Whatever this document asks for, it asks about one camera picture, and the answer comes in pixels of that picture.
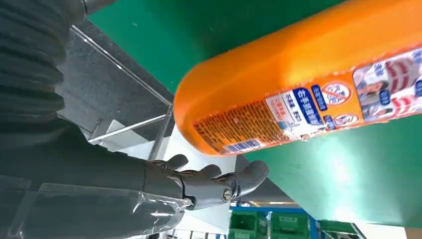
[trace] screw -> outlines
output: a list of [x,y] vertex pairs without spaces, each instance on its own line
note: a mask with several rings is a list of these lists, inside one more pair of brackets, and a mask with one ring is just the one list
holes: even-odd
[[222,199],[225,203],[231,200],[231,188],[227,187],[224,189]]

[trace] gray metal surface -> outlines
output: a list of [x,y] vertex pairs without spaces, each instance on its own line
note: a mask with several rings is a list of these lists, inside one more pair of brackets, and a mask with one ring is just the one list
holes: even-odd
[[[85,21],[78,24],[78,29],[167,101],[173,100],[172,93],[92,23]],[[57,88],[66,105],[60,114],[83,128],[86,135],[95,131],[99,121],[115,119],[123,125],[132,125],[166,113],[168,106],[165,103],[74,32],[71,32],[67,52],[66,62],[60,66],[65,81]],[[171,119],[165,136],[171,134],[173,125]],[[160,127],[161,122],[156,122],[135,132],[151,141]]]
[[98,45],[95,41],[93,41],[90,37],[88,37],[85,33],[83,33],[79,28],[76,26],[72,26],[71,30],[77,34],[80,38],[82,38],[86,43],[91,45],[95,50],[97,50],[101,55],[103,55],[107,60],[113,63],[118,69],[122,70],[125,74],[127,74],[131,79],[138,82],[142,85],[147,91],[149,91],[153,96],[157,97],[161,102],[165,103],[166,105],[171,105],[165,97],[163,97],[160,93],[158,93],[154,88],[149,86],[146,82],[144,82],[141,78],[135,75],[129,68],[124,66],[121,62],[119,62],[116,58],[114,58],[108,51]]

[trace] transparent plastic sheet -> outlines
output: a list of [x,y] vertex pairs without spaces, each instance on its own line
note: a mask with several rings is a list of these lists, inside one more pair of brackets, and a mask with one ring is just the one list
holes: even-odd
[[0,238],[7,238],[13,225],[19,221],[19,215],[24,213],[24,202],[28,198],[25,192],[31,181],[0,175]]
[[43,184],[6,238],[135,239],[174,228],[189,200],[126,190]]

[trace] blue label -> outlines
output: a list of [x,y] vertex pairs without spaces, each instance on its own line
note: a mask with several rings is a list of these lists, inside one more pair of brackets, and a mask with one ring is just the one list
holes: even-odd
[[335,130],[335,128],[337,127],[335,122],[332,120],[331,116],[324,116],[324,121],[327,123],[329,129],[331,130]]
[[378,77],[384,75],[384,68],[380,63],[375,64],[374,71],[375,71],[375,75]]
[[422,63],[422,50],[417,50],[412,55],[413,55],[413,61],[416,64],[420,65]]
[[417,97],[422,96],[422,80],[418,80],[415,83],[415,96]]
[[299,103],[306,122],[311,125],[322,125],[321,117],[318,114],[310,92],[306,88],[297,88],[293,90],[293,94]]
[[283,122],[278,122],[278,126],[279,126],[282,130],[287,129],[286,124],[285,124],[285,123],[283,123]]
[[315,96],[316,103],[318,104],[319,110],[326,111],[328,108],[327,104],[325,103],[324,97],[322,96],[321,88],[319,87],[319,85],[314,85],[311,88],[312,93]]
[[292,99],[292,97],[290,96],[290,94],[288,94],[287,96],[286,96],[286,99],[287,99],[287,103],[289,104],[289,107],[292,109],[292,108],[294,108],[295,107],[295,103],[293,102],[293,99]]
[[390,104],[390,91],[389,90],[380,91],[380,103],[383,106],[387,106],[387,105]]
[[301,122],[301,114],[298,111],[293,111],[293,116],[295,117],[297,122]]

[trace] black flexible hose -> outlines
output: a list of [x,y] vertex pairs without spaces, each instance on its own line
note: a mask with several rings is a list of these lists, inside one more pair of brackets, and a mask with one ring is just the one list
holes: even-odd
[[0,122],[43,123],[64,107],[63,81],[72,23],[85,16],[78,0],[0,0]]

